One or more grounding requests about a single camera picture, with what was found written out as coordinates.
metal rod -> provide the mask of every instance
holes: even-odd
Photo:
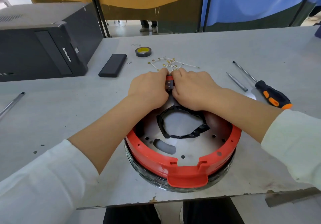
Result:
[[[247,92],[248,89],[242,85],[237,79],[235,79],[232,75],[230,75],[228,72],[226,72],[227,75],[231,78],[231,80],[233,80],[235,82],[235,84],[237,84],[243,91]]]
[[[100,26],[100,29],[101,29],[103,37],[106,38],[106,34],[104,32],[104,28],[105,28],[105,31],[107,33],[107,37],[110,37],[109,31],[108,31],[108,28],[107,28],[107,24],[106,24],[106,19],[104,17],[103,12],[102,12],[99,0],[92,0],[92,2],[94,4],[94,6],[95,6],[95,10],[96,10],[96,14],[98,16],[98,19],[100,20],[99,26]]]
[[[203,9],[203,0],[201,0],[201,4],[200,4],[200,13],[197,21],[196,32],[199,32],[201,28],[202,9]]]
[[[248,72],[246,72],[245,70],[244,70],[244,68],[242,68],[240,65],[238,65],[235,61],[233,61],[233,63],[236,65],[236,66],[238,66],[240,69],[242,69],[248,76],[250,76],[255,82],[257,82],[257,80],[253,77],[253,76],[251,76]]]
[[[204,25],[203,25],[202,32],[205,32],[205,28],[206,28],[206,24],[207,24],[207,18],[208,18],[208,12],[210,10],[210,6],[211,6],[211,0],[207,0],[205,20],[204,20]]]
[[[1,112],[0,117],[5,114],[7,111],[9,111],[20,99],[24,96],[24,92],[20,93],[12,102],[10,102]]]
[[[304,5],[307,3],[308,0],[302,0],[302,3],[300,5],[300,7],[298,8],[298,11],[295,13],[292,21],[290,22],[289,26],[292,26],[293,23],[295,22],[296,18],[298,17],[299,13],[302,11]]]

white long-sleeve shirt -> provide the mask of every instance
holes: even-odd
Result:
[[[262,148],[296,181],[321,190],[320,119],[285,110],[271,124]],[[64,140],[0,182],[0,223],[65,223],[97,179],[90,160]]]

workbench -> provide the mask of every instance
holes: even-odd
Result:
[[[26,94],[0,120],[0,180],[110,110],[127,95],[134,77],[156,71],[147,62],[163,56],[199,66],[201,69],[183,67],[207,71],[220,86],[243,94],[227,76],[229,72],[249,88],[257,100],[264,101],[254,89],[253,81],[232,63],[236,61],[256,79],[287,95],[293,110],[321,118],[321,94],[318,93],[321,91],[321,39],[314,37],[317,28],[106,38],[83,77],[2,82],[0,108],[19,93]],[[152,48],[152,55],[135,56],[135,49],[140,46]],[[98,77],[113,53],[128,56],[119,77]],[[213,187],[194,193],[167,192],[143,180],[130,165],[122,142],[100,175],[98,186],[78,207],[284,192],[309,187],[311,185],[296,183],[282,163],[244,132],[226,176]]]

forearm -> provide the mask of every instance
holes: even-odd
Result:
[[[100,174],[119,143],[150,110],[140,98],[127,96],[68,140],[88,157]]]
[[[272,122],[282,112],[279,108],[226,88],[211,94],[207,110],[231,122],[260,143]]]

screwdriver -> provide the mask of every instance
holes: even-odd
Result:
[[[243,70],[248,76],[250,76],[256,83],[255,87],[264,95],[267,102],[273,106],[281,108],[283,110],[290,109],[292,104],[289,98],[286,97],[282,92],[272,88],[271,86],[265,84],[263,80],[257,81],[253,76],[251,76],[248,72],[246,72],[240,65],[238,65],[235,61],[233,63]]]

